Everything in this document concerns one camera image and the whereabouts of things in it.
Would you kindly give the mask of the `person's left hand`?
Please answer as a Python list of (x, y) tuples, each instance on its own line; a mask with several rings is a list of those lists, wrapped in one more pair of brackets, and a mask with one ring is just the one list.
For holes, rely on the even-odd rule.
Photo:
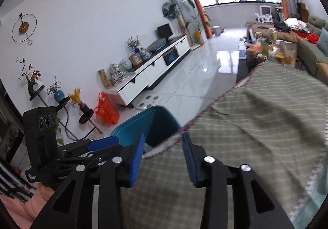
[(48, 201), (51, 196), (54, 194), (54, 190), (51, 187), (47, 187), (43, 185), (41, 182), (37, 184), (37, 192), (41, 195), (41, 197)]

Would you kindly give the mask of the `pink sleeve forearm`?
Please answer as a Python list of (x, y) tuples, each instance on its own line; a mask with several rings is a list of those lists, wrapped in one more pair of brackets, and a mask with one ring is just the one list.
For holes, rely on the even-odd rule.
[(37, 190), (32, 198), (25, 203), (3, 195), (1, 195), (1, 201), (20, 228), (30, 228), (41, 209), (47, 203)]

